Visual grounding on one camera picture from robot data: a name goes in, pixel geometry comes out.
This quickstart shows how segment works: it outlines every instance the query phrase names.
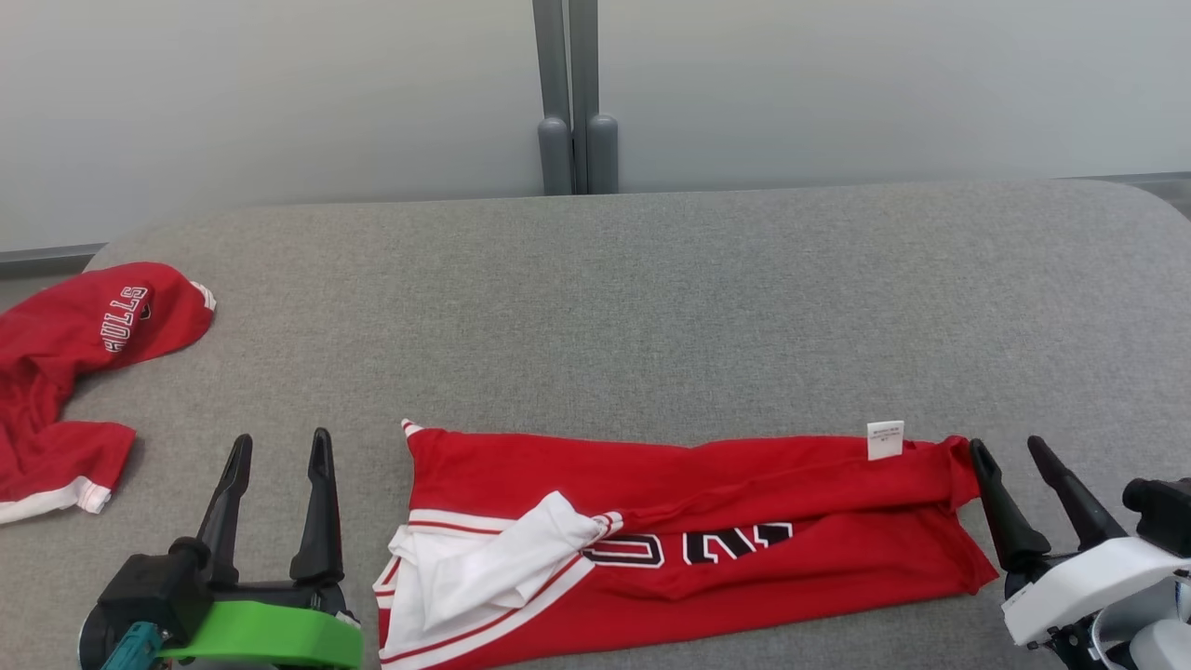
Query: red stripe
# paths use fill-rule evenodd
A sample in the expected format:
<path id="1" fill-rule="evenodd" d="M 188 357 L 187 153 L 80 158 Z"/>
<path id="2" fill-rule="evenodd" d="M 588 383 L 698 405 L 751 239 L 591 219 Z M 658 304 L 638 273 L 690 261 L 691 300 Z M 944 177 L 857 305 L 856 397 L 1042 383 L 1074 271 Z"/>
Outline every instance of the red stripe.
<path id="1" fill-rule="evenodd" d="M 467 531 L 468 533 L 484 533 L 485 536 L 499 536 L 500 531 L 490 531 L 487 528 L 468 528 L 467 526 L 456 526 L 454 524 L 443 524 L 441 521 L 410 521 L 406 526 L 432 526 L 435 528 L 450 528 L 451 531 Z"/>
<path id="2" fill-rule="evenodd" d="M 384 607 L 376 610 L 376 632 L 380 633 L 380 647 L 388 644 L 388 620 L 393 613 Z"/>
<path id="3" fill-rule="evenodd" d="M 580 558 L 582 558 L 582 557 L 581 556 L 576 556 L 576 557 L 572 558 L 570 562 L 567 563 L 562 568 L 562 570 L 559 570 L 559 572 L 554 577 L 550 577 L 549 580 L 547 580 L 547 582 L 544 584 L 542 584 L 542 588 L 538 589 L 537 593 L 534 594 L 532 597 L 530 597 L 529 601 L 525 602 L 525 605 L 528 606 L 529 603 L 534 602 L 534 599 L 536 599 L 537 596 L 542 595 L 542 591 L 544 591 L 545 589 L 550 588 L 550 584 L 553 584 L 554 582 L 556 582 L 559 580 L 559 577 L 562 577 L 562 575 L 567 570 L 570 570 L 570 566 L 574 565 L 575 563 L 578 563 Z M 518 612 L 517 609 L 510 609 L 509 612 L 501 614 L 500 616 L 493 619 L 492 621 L 485 624 L 484 626 L 480 626 L 479 628 L 476 628 L 474 631 L 468 631 L 467 633 L 463 633 L 461 635 L 455 635 L 454 638 L 450 638 L 448 640 L 443 640 L 441 643 L 432 644 L 430 646 L 424 646 L 422 649 L 416 649 L 413 651 L 406 651 L 404 653 L 399 653 L 397 656 L 391 656 L 388 658 L 381 658 L 380 662 L 381 663 L 392 663 L 392 662 L 401 659 L 401 658 L 407 658 L 410 656 L 417 656 L 419 653 L 425 653 L 428 651 L 434 651 L 436 649 L 444 647 L 447 645 L 453 645 L 453 644 L 455 644 L 455 643 L 457 643 L 460 640 L 466 640 L 467 638 L 470 638 L 472 635 L 476 635 L 479 633 L 482 633 L 482 632 L 487 631 L 488 628 L 491 628 L 491 627 L 500 624 L 505 619 L 509 619 L 513 614 L 517 614 L 517 612 Z"/>
<path id="4" fill-rule="evenodd" d="M 385 580 L 380 583 L 381 587 L 388 587 L 388 586 L 391 586 L 388 582 L 389 582 L 389 580 L 393 578 L 393 575 L 397 575 L 397 569 L 398 569 L 399 565 L 401 565 L 401 559 L 400 558 L 393 562 L 393 569 L 388 571 L 388 575 L 385 575 Z M 373 594 L 375 594 L 376 597 L 391 596 L 391 595 L 394 595 L 395 593 L 397 593 L 397 589 L 389 589 L 387 591 L 378 591 L 375 589 L 373 590 Z"/>
<path id="5" fill-rule="evenodd" d="M 388 586 L 388 581 L 393 578 L 393 575 L 397 575 L 397 568 L 399 565 L 401 565 L 401 559 L 400 558 L 393 562 L 393 569 L 388 571 L 388 575 L 385 575 L 385 581 L 381 582 L 380 586 L 382 586 L 382 587 L 387 587 Z"/>

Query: gray felt surface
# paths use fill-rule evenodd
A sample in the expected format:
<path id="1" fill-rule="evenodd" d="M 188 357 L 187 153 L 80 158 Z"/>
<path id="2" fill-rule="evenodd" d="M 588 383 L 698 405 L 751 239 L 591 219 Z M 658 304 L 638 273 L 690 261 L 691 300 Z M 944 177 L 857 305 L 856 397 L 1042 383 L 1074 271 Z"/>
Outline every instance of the gray felt surface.
<path id="1" fill-rule="evenodd" d="M 258 208 L 163 226 L 92 263 L 172 263 L 219 300 L 206 337 L 85 382 L 69 419 L 139 433 L 99 516 L 0 527 L 2 668 L 69 668 L 130 552 L 197 531 L 256 440 L 245 580 L 297 549 L 316 426 L 336 447 L 350 603 L 403 521 L 398 422 L 694 445 L 742 436 L 984 438 L 1058 549 L 1041 434 L 1128 527 L 1131 477 L 1191 476 L 1191 225 L 1131 187 L 925 183 Z M 965 526 L 991 553 L 978 505 Z M 526 668 L 1055 668 L 978 597 Z"/>

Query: gray post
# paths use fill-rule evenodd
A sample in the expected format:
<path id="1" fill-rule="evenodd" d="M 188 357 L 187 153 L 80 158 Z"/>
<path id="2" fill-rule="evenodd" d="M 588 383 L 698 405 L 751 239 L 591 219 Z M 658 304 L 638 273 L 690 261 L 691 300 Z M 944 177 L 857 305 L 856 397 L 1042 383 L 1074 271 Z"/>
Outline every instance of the gray post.
<path id="1" fill-rule="evenodd" d="M 542 114 L 545 117 L 537 124 L 537 145 L 542 155 L 542 187 L 547 195 L 575 192 L 565 30 L 562 0 L 534 0 L 537 70 L 542 80 Z"/>
<path id="2" fill-rule="evenodd" d="M 599 113 L 598 2 L 569 2 L 575 193 L 616 193 L 619 190 L 616 119 Z"/>

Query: white wall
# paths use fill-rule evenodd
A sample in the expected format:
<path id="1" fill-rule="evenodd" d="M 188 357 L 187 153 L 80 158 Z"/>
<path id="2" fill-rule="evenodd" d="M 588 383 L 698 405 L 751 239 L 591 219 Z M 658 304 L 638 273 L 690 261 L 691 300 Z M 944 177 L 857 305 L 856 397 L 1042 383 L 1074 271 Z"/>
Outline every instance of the white wall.
<path id="1" fill-rule="evenodd" d="M 4 0 L 0 251 L 537 194 L 541 104 L 530 0 Z"/>
<path id="2" fill-rule="evenodd" d="M 1186 0 L 601 0 L 621 189 L 1191 169 Z"/>

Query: white cloth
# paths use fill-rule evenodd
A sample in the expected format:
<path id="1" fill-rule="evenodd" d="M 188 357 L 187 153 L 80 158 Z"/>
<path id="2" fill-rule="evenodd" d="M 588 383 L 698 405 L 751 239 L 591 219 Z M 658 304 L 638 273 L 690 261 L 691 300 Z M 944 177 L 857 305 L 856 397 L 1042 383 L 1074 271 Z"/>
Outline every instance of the white cloth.
<path id="1" fill-rule="evenodd" d="M 606 516 L 576 513 L 557 491 L 499 534 L 456 537 L 403 526 L 389 545 L 401 561 L 397 589 L 407 609 L 400 618 L 420 619 L 422 631 L 430 632 L 461 616 L 487 619 L 525 607 L 581 549 L 609 531 Z"/>

